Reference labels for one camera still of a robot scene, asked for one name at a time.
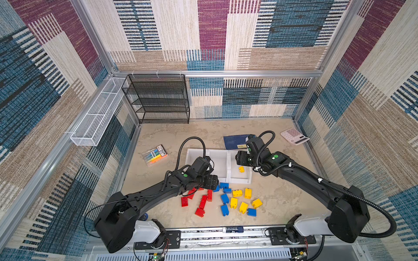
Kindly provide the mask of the blue long lego brick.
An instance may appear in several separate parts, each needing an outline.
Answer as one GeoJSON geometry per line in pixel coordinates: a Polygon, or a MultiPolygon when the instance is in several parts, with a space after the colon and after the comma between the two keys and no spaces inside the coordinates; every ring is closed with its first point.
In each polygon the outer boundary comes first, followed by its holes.
{"type": "Polygon", "coordinates": [[[221,189],[229,188],[229,183],[220,182],[219,187],[221,189]]]}

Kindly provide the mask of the red small lego brick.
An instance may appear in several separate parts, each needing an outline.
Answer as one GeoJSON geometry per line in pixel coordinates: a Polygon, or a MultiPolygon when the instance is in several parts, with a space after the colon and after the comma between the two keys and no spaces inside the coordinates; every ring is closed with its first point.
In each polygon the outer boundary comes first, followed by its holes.
{"type": "Polygon", "coordinates": [[[195,189],[190,190],[188,192],[188,194],[186,195],[186,197],[189,198],[189,199],[193,199],[195,193],[196,193],[196,190],[195,189]]]}

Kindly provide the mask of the yellow long lego brick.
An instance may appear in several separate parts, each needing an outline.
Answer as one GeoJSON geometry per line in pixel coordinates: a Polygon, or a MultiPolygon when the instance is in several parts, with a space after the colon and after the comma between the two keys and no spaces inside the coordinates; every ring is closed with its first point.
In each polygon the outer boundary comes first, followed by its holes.
{"type": "Polygon", "coordinates": [[[233,190],[233,197],[241,197],[243,195],[242,190],[233,190]]]}

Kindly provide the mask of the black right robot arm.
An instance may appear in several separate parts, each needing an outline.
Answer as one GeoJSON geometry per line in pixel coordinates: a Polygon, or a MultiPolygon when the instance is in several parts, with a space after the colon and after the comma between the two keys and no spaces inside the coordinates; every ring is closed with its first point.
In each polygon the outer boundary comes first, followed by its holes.
{"type": "Polygon", "coordinates": [[[358,237],[386,238],[396,232],[397,224],[393,216],[381,206],[365,199],[359,188],[346,188],[322,178],[288,155],[279,151],[270,152],[268,146],[269,143],[263,142],[262,136],[246,136],[247,150],[237,153],[237,165],[252,167],[264,177],[273,175],[281,178],[313,196],[330,211],[330,215],[324,219],[330,234],[346,243],[353,243],[358,237]],[[363,232],[371,218],[370,207],[387,218],[390,226],[386,231],[363,232]]]}

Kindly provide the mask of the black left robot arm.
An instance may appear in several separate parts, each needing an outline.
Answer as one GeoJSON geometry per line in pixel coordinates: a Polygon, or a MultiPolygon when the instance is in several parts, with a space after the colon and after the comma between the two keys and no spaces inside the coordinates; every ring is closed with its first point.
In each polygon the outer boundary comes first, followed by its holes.
{"type": "Polygon", "coordinates": [[[192,165],[179,167],[179,153],[175,169],[167,171],[162,182],[132,194],[117,192],[104,204],[94,227],[109,253],[115,253],[128,244],[133,237],[135,223],[148,210],[193,189],[216,189],[219,180],[212,174],[214,167],[206,154],[205,143],[199,137],[189,137],[181,147],[190,140],[198,140],[202,144],[202,156],[192,165]]]}

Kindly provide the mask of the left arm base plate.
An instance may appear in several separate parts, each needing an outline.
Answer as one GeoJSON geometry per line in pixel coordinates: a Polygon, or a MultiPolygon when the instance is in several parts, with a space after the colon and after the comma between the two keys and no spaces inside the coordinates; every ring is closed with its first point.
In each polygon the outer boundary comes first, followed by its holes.
{"type": "Polygon", "coordinates": [[[153,243],[137,242],[134,244],[135,250],[163,250],[166,246],[168,249],[179,249],[181,240],[181,231],[173,230],[163,232],[153,243]]]}

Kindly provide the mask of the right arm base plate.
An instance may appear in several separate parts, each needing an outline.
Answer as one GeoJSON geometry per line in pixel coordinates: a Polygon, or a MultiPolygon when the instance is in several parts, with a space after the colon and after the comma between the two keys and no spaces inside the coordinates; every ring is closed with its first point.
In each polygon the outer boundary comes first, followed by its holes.
{"type": "Polygon", "coordinates": [[[269,227],[265,230],[265,235],[270,239],[271,244],[277,245],[311,245],[317,241],[314,236],[302,236],[292,228],[269,227]]]}

